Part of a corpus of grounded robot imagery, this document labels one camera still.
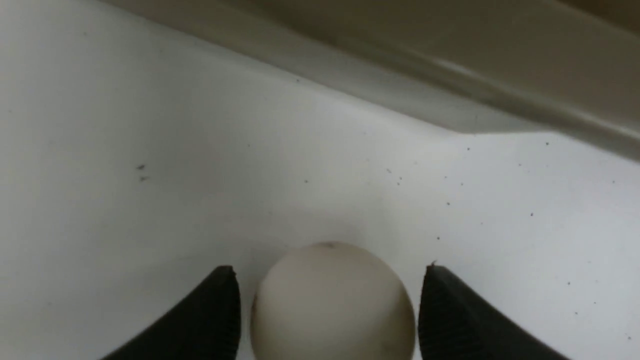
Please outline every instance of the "white egg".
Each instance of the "white egg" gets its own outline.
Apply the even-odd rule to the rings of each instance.
[[[409,360],[415,318],[398,276],[345,243],[291,251],[260,284],[251,320],[256,360]]]

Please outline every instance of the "white wall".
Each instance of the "white wall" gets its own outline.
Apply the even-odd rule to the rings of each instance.
[[[416,306],[437,259],[572,358],[640,348],[640,167],[560,135],[457,135],[102,3],[1,0],[0,147],[3,359],[96,359],[222,263],[246,310],[322,240]]]

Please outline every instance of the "white surface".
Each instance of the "white surface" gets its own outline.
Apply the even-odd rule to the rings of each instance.
[[[576,360],[637,357],[635,163],[457,135],[94,1],[2,0],[0,45],[3,359],[98,358],[221,263],[247,314],[288,247],[327,240],[414,306],[437,259]]]

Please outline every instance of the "egg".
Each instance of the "egg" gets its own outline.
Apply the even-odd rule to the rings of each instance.
[[[400,278],[347,243],[288,253],[253,301],[256,360],[410,360],[415,317]]]

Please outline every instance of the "black rubber pad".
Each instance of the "black rubber pad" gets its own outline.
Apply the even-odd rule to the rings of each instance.
[[[186,298],[104,360],[233,360],[241,333],[231,266],[216,268]]]
[[[444,266],[427,266],[418,338],[424,360],[566,360]]]

